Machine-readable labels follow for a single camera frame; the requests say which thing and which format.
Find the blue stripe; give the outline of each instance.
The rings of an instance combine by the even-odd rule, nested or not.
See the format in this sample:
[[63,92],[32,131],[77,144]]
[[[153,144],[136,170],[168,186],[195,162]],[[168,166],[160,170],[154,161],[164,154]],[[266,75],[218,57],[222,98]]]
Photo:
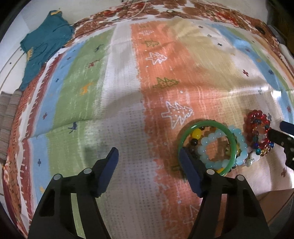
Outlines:
[[50,131],[53,127],[56,104],[59,99],[63,81],[69,72],[72,62],[76,58],[84,43],[85,42],[79,43],[68,50],[58,63],[51,79],[48,82],[47,92],[44,95],[38,115],[36,116],[37,122],[34,129],[34,135],[37,135],[37,137],[32,136],[29,139],[32,152],[31,163],[33,164],[33,182],[37,203],[39,203],[43,194],[40,191],[40,188],[43,187],[43,189],[46,189],[52,178],[48,156],[49,142],[45,133]]
[[294,123],[292,113],[289,113],[287,110],[287,107],[289,106],[291,108],[291,112],[294,112],[289,96],[279,78],[272,72],[270,66],[260,58],[260,56],[255,52],[248,41],[240,39],[234,33],[229,31],[225,26],[218,24],[211,24],[211,26],[220,31],[220,33],[225,36],[236,49],[243,52],[252,59],[254,64],[266,79],[267,83],[270,84],[274,90],[281,91],[281,97],[278,98],[278,102],[281,107],[284,120],[290,123]]
[[77,57],[85,42],[86,41],[78,43],[69,49],[58,63],[51,79],[48,82],[48,89],[40,105],[40,110],[36,117],[37,123],[33,136],[47,133],[52,129],[56,105],[59,100],[63,81],[69,72],[71,64]]
[[48,139],[46,135],[39,135],[38,138],[30,138],[29,144],[32,154],[33,182],[37,203],[41,200],[42,192],[40,187],[46,189],[52,176],[50,175],[49,158],[47,152]]

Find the green jade bangle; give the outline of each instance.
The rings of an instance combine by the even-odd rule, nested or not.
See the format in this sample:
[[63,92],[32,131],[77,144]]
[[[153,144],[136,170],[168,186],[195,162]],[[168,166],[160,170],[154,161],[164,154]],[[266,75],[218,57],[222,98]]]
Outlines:
[[231,131],[226,126],[224,126],[221,123],[218,123],[218,122],[216,122],[214,120],[203,120],[203,121],[199,121],[196,124],[194,124],[193,126],[191,126],[181,136],[180,143],[179,143],[179,146],[178,146],[178,155],[179,155],[180,150],[183,147],[184,142],[187,139],[187,137],[195,129],[200,128],[200,127],[206,127],[206,126],[211,126],[211,127],[215,127],[215,128],[220,129],[222,132],[225,133],[225,135],[227,136],[227,138],[229,140],[229,143],[230,143],[230,151],[231,151],[230,161],[229,161],[228,165],[223,169],[223,171],[221,171],[219,173],[221,176],[224,176],[225,174],[227,174],[231,170],[231,168],[233,167],[233,164],[234,164],[234,162],[236,160],[236,156],[237,156],[237,143],[236,143],[235,137],[231,133]]

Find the blanket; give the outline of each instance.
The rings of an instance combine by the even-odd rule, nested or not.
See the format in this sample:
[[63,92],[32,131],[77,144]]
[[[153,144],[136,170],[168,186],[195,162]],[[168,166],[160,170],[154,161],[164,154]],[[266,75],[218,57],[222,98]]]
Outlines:
[[[148,2],[136,19],[98,30],[103,13],[89,18],[91,27],[78,23],[74,39],[24,91],[3,175],[24,235],[54,174],[75,175],[116,147],[119,163],[97,199],[111,237],[187,238],[201,199],[178,167],[181,129],[200,119],[243,129],[253,109],[267,114],[272,128],[293,123],[292,68],[276,39],[244,15],[241,21],[219,7],[210,6],[215,16],[188,1],[174,3],[170,14],[170,5]],[[280,147],[228,176],[237,174],[256,195],[293,187]],[[75,195],[72,201],[83,236]]]

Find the teal cloth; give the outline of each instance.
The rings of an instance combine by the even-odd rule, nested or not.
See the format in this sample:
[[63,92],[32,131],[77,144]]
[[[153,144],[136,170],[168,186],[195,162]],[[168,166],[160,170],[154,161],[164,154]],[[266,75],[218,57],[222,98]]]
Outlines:
[[50,11],[43,23],[20,42],[24,52],[33,50],[24,70],[21,90],[25,90],[42,65],[67,43],[74,33],[74,28],[63,19],[62,12],[51,15],[55,11]]

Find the yellow bead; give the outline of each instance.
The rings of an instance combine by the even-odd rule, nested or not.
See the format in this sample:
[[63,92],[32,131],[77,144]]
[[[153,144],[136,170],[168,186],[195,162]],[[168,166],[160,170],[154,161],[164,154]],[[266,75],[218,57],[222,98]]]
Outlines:
[[223,171],[224,168],[220,168],[219,170],[217,170],[216,172],[219,174],[221,171]]
[[240,146],[239,146],[239,144],[237,144],[237,155],[239,155],[240,153],[241,153]]
[[195,129],[193,133],[191,134],[192,138],[194,139],[200,139],[201,135],[202,135],[201,129]]
[[225,148],[225,154],[228,155],[228,156],[231,155],[231,149],[230,149],[229,145]]

